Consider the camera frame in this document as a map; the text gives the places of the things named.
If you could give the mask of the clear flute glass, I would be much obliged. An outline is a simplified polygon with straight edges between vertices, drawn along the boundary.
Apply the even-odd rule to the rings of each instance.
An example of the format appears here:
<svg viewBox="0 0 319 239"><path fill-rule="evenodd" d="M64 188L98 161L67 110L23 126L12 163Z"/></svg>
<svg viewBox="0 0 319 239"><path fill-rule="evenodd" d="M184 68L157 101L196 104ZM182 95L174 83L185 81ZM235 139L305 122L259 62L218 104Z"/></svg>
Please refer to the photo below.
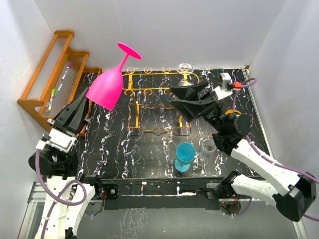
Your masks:
<svg viewBox="0 0 319 239"><path fill-rule="evenodd" d="M177 72L182 75L182 79L179 81L177 86L183 87L194 85L194 83L188 79L188 76L193 73L193 70L194 68L192 64L187 62L179 63L177 66Z"/></svg>

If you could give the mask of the pink plastic wine glass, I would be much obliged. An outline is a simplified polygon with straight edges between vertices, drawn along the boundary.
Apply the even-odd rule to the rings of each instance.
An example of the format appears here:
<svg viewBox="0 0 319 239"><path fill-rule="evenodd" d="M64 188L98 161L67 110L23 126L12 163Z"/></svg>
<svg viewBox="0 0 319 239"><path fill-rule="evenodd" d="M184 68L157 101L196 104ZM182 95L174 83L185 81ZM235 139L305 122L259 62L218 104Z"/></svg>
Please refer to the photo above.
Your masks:
<svg viewBox="0 0 319 239"><path fill-rule="evenodd" d="M141 55L130 46L118 42L118 47L125 52L125 56L118 66L99 75L89 87L86 98L99 106L112 111L122 93L123 75L122 68L129 56L141 59Z"/></svg>

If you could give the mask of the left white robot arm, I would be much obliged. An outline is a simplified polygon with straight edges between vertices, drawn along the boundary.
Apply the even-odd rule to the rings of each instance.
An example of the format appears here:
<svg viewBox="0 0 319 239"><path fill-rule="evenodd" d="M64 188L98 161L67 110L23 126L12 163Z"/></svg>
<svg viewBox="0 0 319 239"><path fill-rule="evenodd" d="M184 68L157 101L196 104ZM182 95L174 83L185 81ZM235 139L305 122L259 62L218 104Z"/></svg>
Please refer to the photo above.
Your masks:
<svg viewBox="0 0 319 239"><path fill-rule="evenodd" d="M73 145L89 123L87 91L64 106L55 118L48 119L52 129L39 140L36 152L29 158L30 167L47 193L37 239L75 239L90 200L103 193L98 176L82 175L76 180L78 157Z"/></svg>

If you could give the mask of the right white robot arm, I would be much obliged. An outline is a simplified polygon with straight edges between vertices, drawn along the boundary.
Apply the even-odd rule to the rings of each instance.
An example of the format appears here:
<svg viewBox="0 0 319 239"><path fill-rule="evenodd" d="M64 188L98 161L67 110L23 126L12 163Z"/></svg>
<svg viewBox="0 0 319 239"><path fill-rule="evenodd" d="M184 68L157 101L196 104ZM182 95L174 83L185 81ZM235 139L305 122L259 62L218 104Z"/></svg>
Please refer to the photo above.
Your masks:
<svg viewBox="0 0 319 239"><path fill-rule="evenodd" d="M220 100L230 96L232 91L216 87L201 95L207 85L171 87L170 92L177 97L171 100L171 105L187 122L203 117L217 131L213 135L216 148L264 178L264 181L258 181L233 171L215 191L229 198L245 195L259 199L275 206L287 219L300 221L317 198L318 179L308 172L286 167L258 149L248 137L251 117L235 109L222 110Z"/></svg>

